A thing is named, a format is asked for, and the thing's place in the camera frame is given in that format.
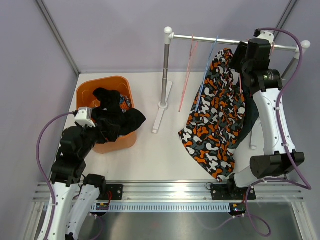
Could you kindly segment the black shorts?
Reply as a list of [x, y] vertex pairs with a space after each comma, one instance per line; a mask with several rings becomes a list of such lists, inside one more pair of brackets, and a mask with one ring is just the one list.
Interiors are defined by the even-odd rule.
[[122, 112], [120, 92], [99, 87], [93, 91], [93, 95], [100, 102], [100, 106], [92, 110], [92, 119], [99, 125], [100, 121], [120, 125], [119, 136], [126, 136], [139, 129], [146, 121], [145, 115], [134, 107]]

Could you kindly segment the blue orange patterned shorts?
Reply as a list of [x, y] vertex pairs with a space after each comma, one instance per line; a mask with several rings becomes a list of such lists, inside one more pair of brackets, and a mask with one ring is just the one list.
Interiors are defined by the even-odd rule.
[[122, 110], [123, 113], [128, 111], [132, 107], [131, 100], [126, 95], [120, 95], [119, 98], [119, 107]]

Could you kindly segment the blue wire hanger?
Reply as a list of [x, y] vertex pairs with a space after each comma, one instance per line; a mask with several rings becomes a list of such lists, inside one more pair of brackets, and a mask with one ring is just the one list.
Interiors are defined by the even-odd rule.
[[209, 70], [210, 64], [212, 62], [212, 54], [213, 54], [213, 51], [214, 51], [214, 48], [215, 48], [215, 46], [217, 44], [218, 39], [219, 39], [219, 36], [216, 37], [214, 43], [212, 43], [211, 48], [210, 48], [210, 52], [209, 52], [208, 59], [207, 59], [207, 62], [206, 62], [205, 71], [203, 73], [202, 82], [201, 82], [201, 85], [200, 85], [200, 88], [199, 88], [199, 91], [198, 91], [198, 99], [197, 99], [197, 102], [196, 102], [195, 112], [197, 112], [198, 109], [199, 109], [199, 105], [200, 105], [200, 102], [201, 102], [201, 96], [202, 96], [202, 92], [203, 92], [203, 89], [204, 89], [206, 75], [207, 75], [207, 72]]

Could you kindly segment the pink wire hanger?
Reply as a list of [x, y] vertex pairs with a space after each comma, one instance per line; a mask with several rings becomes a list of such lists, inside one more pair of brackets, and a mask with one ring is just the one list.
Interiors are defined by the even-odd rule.
[[191, 36], [190, 51], [189, 51], [189, 59], [188, 59], [188, 64], [187, 64], [187, 69], [186, 69], [186, 74], [185, 74], [185, 80], [184, 80], [182, 94], [181, 94], [179, 108], [178, 108], [179, 113], [181, 112], [182, 107], [183, 107], [183, 102], [184, 102], [184, 98], [185, 98], [185, 94], [186, 94], [186, 90], [187, 90], [187, 86], [188, 86], [188, 82], [189, 82], [189, 78], [190, 78], [190, 74], [191, 74], [191, 68], [193, 66], [193, 62], [194, 62], [195, 55], [196, 55], [196, 52], [198, 49], [198, 45], [199, 45], [199, 43], [194, 39], [194, 36], [192, 35]]

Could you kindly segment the orange grey camouflage shorts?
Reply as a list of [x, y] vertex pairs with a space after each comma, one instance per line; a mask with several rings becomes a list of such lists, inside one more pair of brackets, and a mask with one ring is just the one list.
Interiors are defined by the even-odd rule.
[[234, 152], [246, 115], [244, 91], [230, 68], [233, 56], [230, 48], [224, 48], [213, 58], [202, 92], [178, 133], [188, 154], [218, 182], [235, 169]]

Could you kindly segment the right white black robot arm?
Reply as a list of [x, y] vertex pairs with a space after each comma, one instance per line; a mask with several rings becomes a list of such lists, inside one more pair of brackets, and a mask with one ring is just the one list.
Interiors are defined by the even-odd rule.
[[280, 95], [281, 75], [269, 68], [271, 48], [270, 41], [262, 38], [240, 42], [230, 64], [250, 90], [264, 139], [264, 154], [252, 156], [248, 167], [229, 177], [226, 192], [233, 199], [256, 181], [286, 175], [305, 161], [305, 154], [296, 150], [290, 137]]

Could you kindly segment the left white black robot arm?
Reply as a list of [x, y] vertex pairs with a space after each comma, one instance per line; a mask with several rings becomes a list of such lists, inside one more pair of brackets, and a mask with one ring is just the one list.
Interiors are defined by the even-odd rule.
[[51, 198], [38, 239], [77, 240], [95, 201], [110, 205], [122, 199], [123, 185], [108, 184], [102, 175], [83, 177], [86, 156], [97, 143], [105, 142], [98, 126], [76, 124], [63, 131], [47, 181]]

